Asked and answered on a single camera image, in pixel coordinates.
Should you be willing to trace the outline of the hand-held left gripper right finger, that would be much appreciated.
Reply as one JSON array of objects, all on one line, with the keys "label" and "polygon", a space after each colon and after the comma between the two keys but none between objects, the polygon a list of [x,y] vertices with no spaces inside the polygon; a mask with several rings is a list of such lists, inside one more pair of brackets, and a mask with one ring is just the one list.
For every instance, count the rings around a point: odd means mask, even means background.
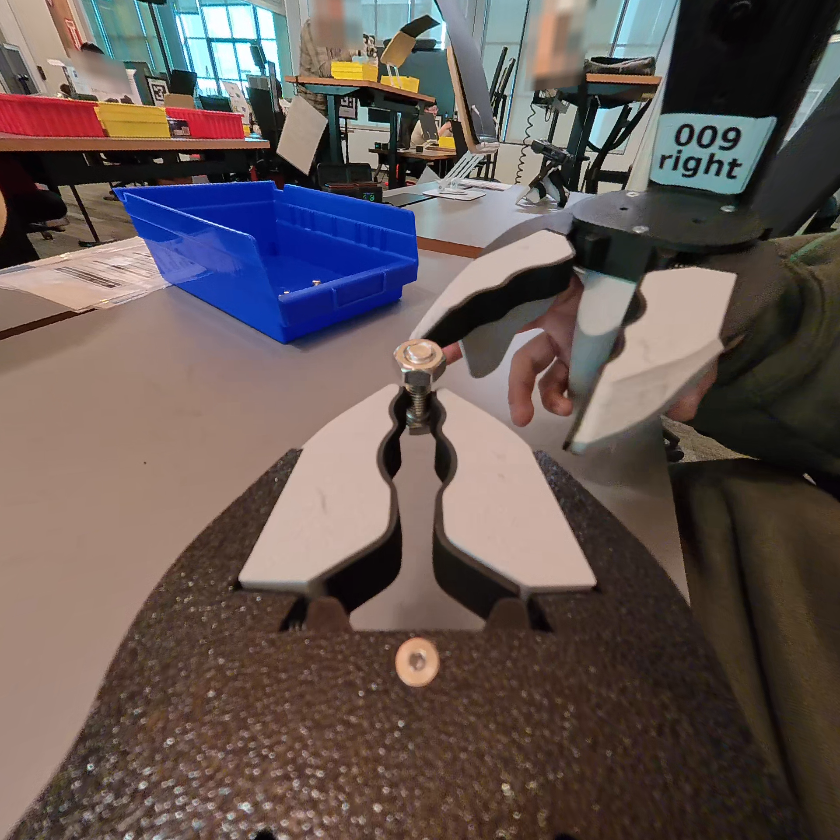
[{"label": "hand-held left gripper right finger", "polygon": [[448,389],[432,408],[439,587],[480,618],[504,599],[593,590],[595,573],[530,446]]}]

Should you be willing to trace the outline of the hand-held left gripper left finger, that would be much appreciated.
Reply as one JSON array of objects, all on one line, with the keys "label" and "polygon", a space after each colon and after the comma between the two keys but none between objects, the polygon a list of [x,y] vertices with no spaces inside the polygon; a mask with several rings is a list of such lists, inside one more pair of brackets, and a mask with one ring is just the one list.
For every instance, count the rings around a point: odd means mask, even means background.
[{"label": "hand-held left gripper left finger", "polygon": [[351,613],[400,572],[403,532],[393,478],[402,464],[403,391],[386,385],[304,444],[238,575],[241,587]]}]

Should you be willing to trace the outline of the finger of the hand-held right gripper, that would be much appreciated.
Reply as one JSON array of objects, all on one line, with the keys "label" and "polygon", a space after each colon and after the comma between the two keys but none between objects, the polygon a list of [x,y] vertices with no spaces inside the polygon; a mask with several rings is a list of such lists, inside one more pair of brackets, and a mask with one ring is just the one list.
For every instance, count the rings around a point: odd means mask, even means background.
[{"label": "finger of the hand-held right gripper", "polygon": [[434,301],[412,338],[459,345],[469,375],[485,378],[568,288],[574,257],[568,239],[547,229],[477,257]]},{"label": "finger of the hand-held right gripper", "polygon": [[737,274],[688,266],[639,282],[583,269],[570,362],[573,424],[564,448],[581,454],[663,413],[722,352]]}]

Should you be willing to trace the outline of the silver hex nut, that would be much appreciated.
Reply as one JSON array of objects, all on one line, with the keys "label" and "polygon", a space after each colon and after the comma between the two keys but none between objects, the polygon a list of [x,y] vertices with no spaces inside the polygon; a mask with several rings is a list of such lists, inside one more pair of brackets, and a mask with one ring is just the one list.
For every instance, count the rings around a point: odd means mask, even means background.
[{"label": "silver hex nut", "polygon": [[403,387],[410,392],[428,392],[445,371],[447,360],[439,345],[429,339],[410,339],[393,353],[402,377]]}]

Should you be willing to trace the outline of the silver hex bolt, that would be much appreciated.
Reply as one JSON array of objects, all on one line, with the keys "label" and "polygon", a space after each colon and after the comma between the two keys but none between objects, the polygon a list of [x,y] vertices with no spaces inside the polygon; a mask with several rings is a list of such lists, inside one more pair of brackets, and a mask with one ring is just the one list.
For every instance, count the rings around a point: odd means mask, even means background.
[{"label": "silver hex bolt", "polygon": [[431,385],[404,384],[408,405],[406,407],[406,431],[411,436],[431,434],[436,424],[434,389]]}]

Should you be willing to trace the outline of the blue plastic bin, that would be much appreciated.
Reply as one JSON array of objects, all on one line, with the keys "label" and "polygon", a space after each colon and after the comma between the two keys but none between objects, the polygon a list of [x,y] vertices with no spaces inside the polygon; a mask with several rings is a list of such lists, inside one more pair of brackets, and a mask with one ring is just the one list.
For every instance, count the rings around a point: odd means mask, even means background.
[{"label": "blue plastic bin", "polygon": [[166,282],[280,343],[417,279],[415,216],[399,207],[266,181],[114,192]]}]

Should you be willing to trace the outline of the person's right forearm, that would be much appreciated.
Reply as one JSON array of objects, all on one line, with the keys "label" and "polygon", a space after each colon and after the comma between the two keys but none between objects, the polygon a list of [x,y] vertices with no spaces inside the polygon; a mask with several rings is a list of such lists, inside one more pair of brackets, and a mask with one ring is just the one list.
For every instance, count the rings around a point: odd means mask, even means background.
[{"label": "person's right forearm", "polygon": [[773,244],[779,298],[667,415],[741,455],[838,479],[839,233]]}]

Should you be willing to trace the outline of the grey desk with wood edge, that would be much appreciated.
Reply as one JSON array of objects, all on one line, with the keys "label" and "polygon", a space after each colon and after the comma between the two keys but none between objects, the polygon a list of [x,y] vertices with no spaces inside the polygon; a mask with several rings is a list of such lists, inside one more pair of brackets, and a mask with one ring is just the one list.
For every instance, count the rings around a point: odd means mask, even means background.
[{"label": "grey desk with wood edge", "polygon": [[427,196],[433,187],[432,183],[415,184],[383,193],[388,203],[402,195],[420,197],[406,209],[415,216],[416,242],[421,251],[473,259],[510,228],[533,217],[558,217],[562,212],[552,202],[525,202],[527,189],[523,185],[510,185],[504,191],[483,189],[482,196],[468,201]]}]

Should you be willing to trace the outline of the standing desk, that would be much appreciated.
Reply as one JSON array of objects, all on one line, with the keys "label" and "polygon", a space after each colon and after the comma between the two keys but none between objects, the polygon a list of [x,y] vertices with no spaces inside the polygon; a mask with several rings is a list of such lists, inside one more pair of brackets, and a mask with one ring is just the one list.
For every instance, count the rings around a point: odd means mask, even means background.
[{"label": "standing desk", "polygon": [[365,107],[389,112],[389,145],[388,145],[388,189],[393,190],[405,185],[404,176],[400,175],[397,166],[398,129],[400,120],[398,115],[408,114],[412,110],[419,110],[427,105],[435,104],[434,97],[421,93],[406,91],[391,87],[379,81],[371,80],[341,80],[323,77],[286,76],[284,81],[305,88],[313,93],[322,95],[328,104],[329,129],[329,160],[332,163],[344,163],[340,137],[340,100],[354,98]]}]

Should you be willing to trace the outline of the person's right hand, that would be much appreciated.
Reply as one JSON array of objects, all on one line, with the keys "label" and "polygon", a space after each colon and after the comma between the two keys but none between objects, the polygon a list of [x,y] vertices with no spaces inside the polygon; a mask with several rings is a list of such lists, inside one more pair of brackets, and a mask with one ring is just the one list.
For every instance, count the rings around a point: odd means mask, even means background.
[{"label": "person's right hand", "polygon": [[514,353],[508,377],[508,405],[516,427],[533,420],[533,394],[538,392],[541,405],[551,414],[569,417],[573,402],[570,386],[571,352],[576,316],[584,287],[573,274],[570,285],[561,292],[539,318],[526,324],[524,332],[538,333]]}]

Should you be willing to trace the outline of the white document stand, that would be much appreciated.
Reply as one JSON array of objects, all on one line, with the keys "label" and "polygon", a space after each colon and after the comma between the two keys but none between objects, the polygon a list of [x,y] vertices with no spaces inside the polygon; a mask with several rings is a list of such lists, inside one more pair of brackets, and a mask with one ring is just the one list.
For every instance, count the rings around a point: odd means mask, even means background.
[{"label": "white document stand", "polygon": [[442,197],[448,200],[471,202],[486,193],[505,192],[508,185],[469,177],[469,174],[483,160],[483,155],[467,152],[463,155],[448,175],[423,190],[424,197]]}]

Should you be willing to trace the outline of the instruction board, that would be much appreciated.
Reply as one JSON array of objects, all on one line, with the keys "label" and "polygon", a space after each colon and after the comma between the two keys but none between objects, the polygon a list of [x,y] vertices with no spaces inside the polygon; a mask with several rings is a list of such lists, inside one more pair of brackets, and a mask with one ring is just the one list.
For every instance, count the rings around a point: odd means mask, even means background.
[{"label": "instruction board", "polygon": [[472,154],[498,151],[487,78],[478,46],[466,16],[456,1],[437,1],[447,28],[447,63],[455,106],[467,149]]}]

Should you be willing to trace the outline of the grey tilted board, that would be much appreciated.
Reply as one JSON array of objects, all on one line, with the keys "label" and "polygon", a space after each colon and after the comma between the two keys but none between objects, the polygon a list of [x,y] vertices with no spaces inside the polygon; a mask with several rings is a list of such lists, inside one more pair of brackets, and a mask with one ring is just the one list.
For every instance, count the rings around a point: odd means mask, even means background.
[{"label": "grey tilted board", "polygon": [[276,148],[278,156],[303,175],[316,159],[327,118],[302,96],[290,101]]}]

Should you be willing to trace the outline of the black beige board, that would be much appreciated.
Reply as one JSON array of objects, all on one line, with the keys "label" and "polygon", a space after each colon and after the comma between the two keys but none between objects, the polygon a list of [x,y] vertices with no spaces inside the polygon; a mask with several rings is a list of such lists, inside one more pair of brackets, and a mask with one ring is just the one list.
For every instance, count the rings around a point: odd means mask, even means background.
[{"label": "black beige board", "polygon": [[417,40],[428,30],[441,24],[431,15],[424,15],[402,26],[389,40],[380,56],[380,63],[387,67],[400,68],[413,52]]}]

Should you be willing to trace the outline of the person's olive hoodie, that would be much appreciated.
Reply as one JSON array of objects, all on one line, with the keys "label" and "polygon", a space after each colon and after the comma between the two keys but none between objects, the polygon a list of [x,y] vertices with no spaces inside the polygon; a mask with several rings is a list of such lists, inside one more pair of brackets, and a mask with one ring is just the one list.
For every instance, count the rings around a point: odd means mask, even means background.
[{"label": "person's olive hoodie", "polygon": [[670,469],[691,610],[815,838],[839,838],[839,506],[735,458]]}]

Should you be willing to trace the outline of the red plastic bin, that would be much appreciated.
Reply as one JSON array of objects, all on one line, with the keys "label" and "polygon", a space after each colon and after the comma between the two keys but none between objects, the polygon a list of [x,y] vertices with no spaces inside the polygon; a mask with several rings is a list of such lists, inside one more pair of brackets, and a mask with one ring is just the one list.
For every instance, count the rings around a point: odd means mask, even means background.
[{"label": "red plastic bin", "polygon": [[92,101],[1,94],[1,132],[31,137],[104,138]]},{"label": "red plastic bin", "polygon": [[168,119],[181,121],[190,138],[197,140],[243,140],[245,129],[237,112],[207,111],[194,108],[164,109]]}]

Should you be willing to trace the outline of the printed paper sheets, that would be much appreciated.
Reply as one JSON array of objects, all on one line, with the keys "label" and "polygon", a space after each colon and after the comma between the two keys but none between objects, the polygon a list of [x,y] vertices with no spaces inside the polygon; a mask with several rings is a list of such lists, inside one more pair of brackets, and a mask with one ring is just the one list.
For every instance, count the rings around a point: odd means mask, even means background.
[{"label": "printed paper sheets", "polygon": [[66,310],[113,308],[169,286],[141,238],[80,249],[3,269],[1,288]]}]

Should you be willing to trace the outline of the wooden table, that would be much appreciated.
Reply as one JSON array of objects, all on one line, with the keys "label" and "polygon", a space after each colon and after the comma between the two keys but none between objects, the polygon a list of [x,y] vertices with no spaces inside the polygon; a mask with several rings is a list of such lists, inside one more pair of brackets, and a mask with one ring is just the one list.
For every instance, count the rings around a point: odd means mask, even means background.
[{"label": "wooden table", "polygon": [[20,168],[59,186],[147,182],[193,175],[249,177],[264,140],[119,139],[2,134],[2,173]]}]

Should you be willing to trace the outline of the yellow plastic bin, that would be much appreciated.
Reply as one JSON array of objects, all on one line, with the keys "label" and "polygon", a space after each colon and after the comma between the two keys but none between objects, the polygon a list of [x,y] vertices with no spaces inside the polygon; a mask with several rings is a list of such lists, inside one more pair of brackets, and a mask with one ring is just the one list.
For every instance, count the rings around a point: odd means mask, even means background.
[{"label": "yellow plastic bin", "polygon": [[172,137],[163,108],[101,101],[94,106],[103,131],[117,139],[166,139]]}]

